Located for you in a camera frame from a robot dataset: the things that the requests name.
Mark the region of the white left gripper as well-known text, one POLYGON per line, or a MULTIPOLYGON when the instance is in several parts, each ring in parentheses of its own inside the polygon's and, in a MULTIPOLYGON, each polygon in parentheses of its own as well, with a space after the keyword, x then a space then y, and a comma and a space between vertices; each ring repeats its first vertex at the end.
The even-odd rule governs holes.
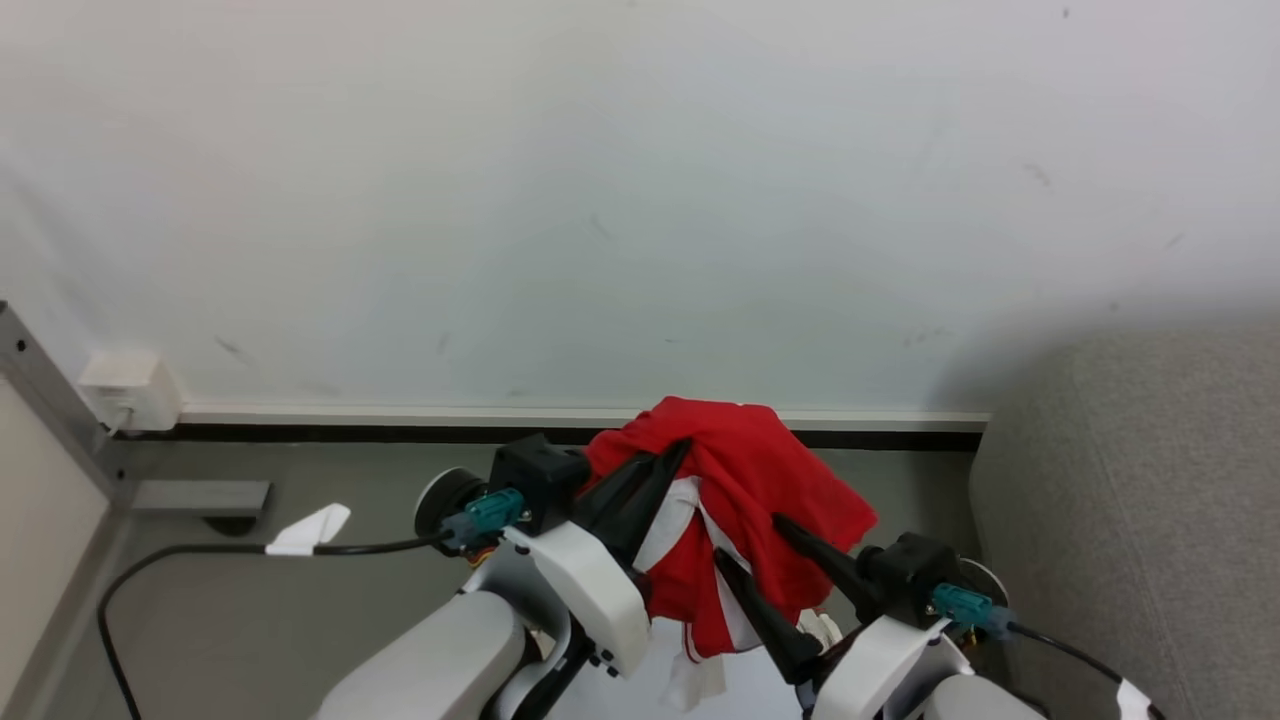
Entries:
POLYGON ((530 551, 535 573, 623 679, 640 669, 652 634, 643 594, 623 568, 640 570, 644 541, 691 446, 682 438, 622 462, 576 498, 579 525, 566 521, 539 536, 504 529, 507 541, 530 551), (586 529, 600 530, 600 541, 586 529))

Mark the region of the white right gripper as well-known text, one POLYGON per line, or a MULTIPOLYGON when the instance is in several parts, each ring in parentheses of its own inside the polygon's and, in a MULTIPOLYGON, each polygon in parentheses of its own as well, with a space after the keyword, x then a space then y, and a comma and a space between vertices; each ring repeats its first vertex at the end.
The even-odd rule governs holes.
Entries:
MULTIPOLYGON (((859 570, 858 560, 782 512, 772 525, 792 550, 814 562, 849 600, 855 614, 882 614, 881 597, 859 570)), ((753 575, 727 551, 716 548, 714 565, 742 615, 790 685, 809 683, 822 653, 820 642, 788 623, 756 588, 753 575)), ((879 618, 850 639, 844 656, 815 692, 809 719, 920 719, 933 692, 973 667, 946 635, 947 619, 927 629, 879 618)))

